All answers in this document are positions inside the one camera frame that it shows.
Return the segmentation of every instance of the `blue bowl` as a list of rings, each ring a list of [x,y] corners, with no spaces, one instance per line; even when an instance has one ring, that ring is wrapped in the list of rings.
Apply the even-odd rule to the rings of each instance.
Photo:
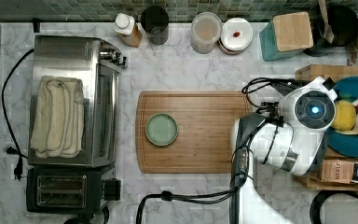
[[[334,90],[338,100],[355,101],[358,99],[358,77],[346,77],[337,82]],[[358,157],[358,135],[337,133],[333,128],[326,132],[329,137],[329,146],[347,157]]]

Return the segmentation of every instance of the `kitchen counter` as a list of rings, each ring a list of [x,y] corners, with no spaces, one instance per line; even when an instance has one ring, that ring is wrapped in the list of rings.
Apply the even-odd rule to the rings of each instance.
[[[253,23],[252,44],[241,54],[228,56],[218,47],[200,55],[190,47],[190,24],[170,24],[170,37],[163,46],[145,38],[138,49],[125,45],[115,34],[113,23],[42,23],[41,35],[100,37],[121,49],[128,66],[121,76],[118,104],[117,178],[122,180],[120,202],[109,204],[109,223],[135,223],[139,202],[146,194],[165,189],[175,194],[202,194],[228,189],[230,176],[143,174],[135,150],[135,113],[138,96],[144,90],[240,90],[255,77],[294,77],[297,69],[311,63],[346,64],[345,51],[336,49],[328,56],[311,58],[304,53],[295,58],[266,63],[262,60],[258,33],[265,23]],[[2,23],[0,90],[4,78],[17,60],[34,47],[31,23]],[[30,88],[33,55],[16,71],[7,88],[7,107],[11,123],[24,153],[28,146]],[[5,148],[13,146],[3,119],[0,103],[0,224],[63,223],[68,216],[35,214],[26,211],[26,179],[14,180],[16,156]],[[258,165],[257,191],[277,211],[294,223],[310,223],[310,203],[317,191],[295,183],[292,177],[269,166]],[[147,201],[145,223],[228,223],[228,201],[214,205]]]

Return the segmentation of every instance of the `black cup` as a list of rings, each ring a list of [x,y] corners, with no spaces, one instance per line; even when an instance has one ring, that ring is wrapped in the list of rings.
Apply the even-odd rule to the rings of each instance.
[[[358,18],[350,8],[331,6],[327,10],[327,17],[334,34],[333,42],[324,39],[324,21],[319,18],[312,24],[313,47],[304,50],[309,56],[323,56],[332,47],[346,47],[358,37]]]
[[[162,7],[148,7],[141,16],[142,27],[156,45],[162,45],[167,42],[168,22],[168,14]]]

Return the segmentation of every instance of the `robot eye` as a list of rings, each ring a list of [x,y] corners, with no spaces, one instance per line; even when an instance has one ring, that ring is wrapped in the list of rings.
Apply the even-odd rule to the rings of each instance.
[[[310,91],[296,102],[296,117],[306,127],[320,129],[327,126],[334,117],[334,105],[326,94]]]
[[[312,113],[314,113],[314,114],[319,113],[320,110],[321,110],[321,109],[320,109],[318,106],[314,106],[314,105],[311,106],[311,111],[312,111]]]

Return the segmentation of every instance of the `toaster oven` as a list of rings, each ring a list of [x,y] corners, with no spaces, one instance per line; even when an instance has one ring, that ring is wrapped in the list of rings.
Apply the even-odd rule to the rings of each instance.
[[[34,70],[30,107],[30,139],[38,85],[43,76],[75,77],[82,80],[84,130],[80,153],[74,158],[38,158],[28,150],[31,165],[100,167],[114,162],[116,152],[117,96],[121,51],[99,38],[37,35],[34,40]]]

